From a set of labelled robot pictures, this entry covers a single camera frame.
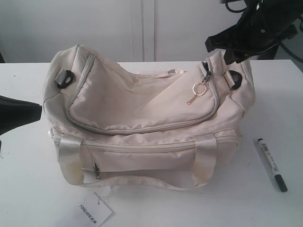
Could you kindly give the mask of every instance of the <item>white table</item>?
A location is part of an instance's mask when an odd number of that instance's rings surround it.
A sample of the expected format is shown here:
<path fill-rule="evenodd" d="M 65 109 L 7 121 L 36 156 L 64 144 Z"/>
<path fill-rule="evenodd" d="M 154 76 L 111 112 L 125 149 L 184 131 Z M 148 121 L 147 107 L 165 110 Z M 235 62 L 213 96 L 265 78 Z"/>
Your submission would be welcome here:
<path fill-rule="evenodd" d="M 197 62 L 122 63 L 129 71 L 188 70 Z M 241 123 L 242 145 L 211 182 L 176 192 L 146 186 L 114 187 L 114 214 L 103 226 L 303 226 L 303 74 L 287 60 L 252 61 L 255 105 Z M 0 64 L 0 94 L 41 103 L 48 63 Z M 279 192 L 253 144 L 267 142 L 288 192 Z M 55 227 L 87 189 L 65 182 L 45 116 L 1 136 L 0 226 Z"/>

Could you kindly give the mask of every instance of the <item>cream duffel bag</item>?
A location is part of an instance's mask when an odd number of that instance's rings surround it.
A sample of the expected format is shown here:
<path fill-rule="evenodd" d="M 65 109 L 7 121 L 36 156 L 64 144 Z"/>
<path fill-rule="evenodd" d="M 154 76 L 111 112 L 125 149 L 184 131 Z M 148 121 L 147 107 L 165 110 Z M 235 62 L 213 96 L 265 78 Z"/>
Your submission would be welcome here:
<path fill-rule="evenodd" d="M 81 45 L 56 54 L 43 95 L 67 182 L 175 190 L 230 161 L 255 99 L 250 63 L 227 66 L 223 52 L 187 72 L 139 75 Z"/>

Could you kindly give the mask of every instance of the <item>bag strap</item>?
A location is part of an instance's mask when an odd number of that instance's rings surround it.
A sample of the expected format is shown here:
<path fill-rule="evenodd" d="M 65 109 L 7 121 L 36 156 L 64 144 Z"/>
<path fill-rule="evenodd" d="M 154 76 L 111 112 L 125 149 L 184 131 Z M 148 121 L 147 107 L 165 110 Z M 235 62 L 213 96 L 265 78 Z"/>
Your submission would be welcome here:
<path fill-rule="evenodd" d="M 195 187 L 208 183 L 214 172 L 217 143 L 213 134 L 195 136 L 196 158 L 193 169 Z M 142 184 L 164 187 L 172 190 L 185 190 L 162 180 L 147 176 L 115 176 L 95 183 L 84 183 L 84 172 L 80 160 L 80 147 L 83 139 L 64 136 L 59 145 L 58 162 L 65 180 L 82 187 L 116 186 L 123 184 Z"/>

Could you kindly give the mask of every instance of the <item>gold key ring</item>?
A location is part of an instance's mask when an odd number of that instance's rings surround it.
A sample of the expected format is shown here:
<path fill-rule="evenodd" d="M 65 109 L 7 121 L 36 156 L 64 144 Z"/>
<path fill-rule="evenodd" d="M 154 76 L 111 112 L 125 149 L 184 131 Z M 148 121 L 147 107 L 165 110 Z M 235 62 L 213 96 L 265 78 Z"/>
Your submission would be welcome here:
<path fill-rule="evenodd" d="M 198 86 L 199 84 L 203 85 L 204 88 L 205 88 L 205 90 L 204 90 L 201 94 L 199 94 L 199 93 L 197 93 L 197 92 L 195 91 L 196 86 Z M 193 85 L 193 92 L 194 92 L 194 94 L 195 94 L 196 96 L 202 96 L 202 95 L 204 95 L 204 94 L 206 93 L 206 91 L 207 91 L 207 86 L 206 86 L 205 83 L 199 82 L 199 83 L 195 83 L 195 84 Z"/>

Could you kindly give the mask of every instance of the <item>pen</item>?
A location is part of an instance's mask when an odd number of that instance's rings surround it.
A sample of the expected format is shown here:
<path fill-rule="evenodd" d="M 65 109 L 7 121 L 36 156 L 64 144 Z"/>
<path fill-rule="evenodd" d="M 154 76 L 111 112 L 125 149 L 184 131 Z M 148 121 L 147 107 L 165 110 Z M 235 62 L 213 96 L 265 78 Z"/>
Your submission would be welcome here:
<path fill-rule="evenodd" d="M 275 176 L 275 180 L 276 180 L 276 183 L 279 186 L 279 189 L 281 190 L 281 192 L 286 192 L 287 191 L 286 184 L 285 184 L 285 182 L 284 182 L 284 180 L 283 180 L 283 178 L 282 178 L 282 176 L 281 176 L 281 174 L 278 170 L 278 167 L 277 167 L 273 157 L 271 156 L 271 153 L 268 150 L 267 145 L 265 144 L 263 139 L 258 139 L 258 143 L 259 143 L 260 147 L 262 148 L 262 150 L 263 150 L 263 152 L 264 152 L 264 154 L 265 154 L 265 156 L 268 160 L 271 172 Z"/>

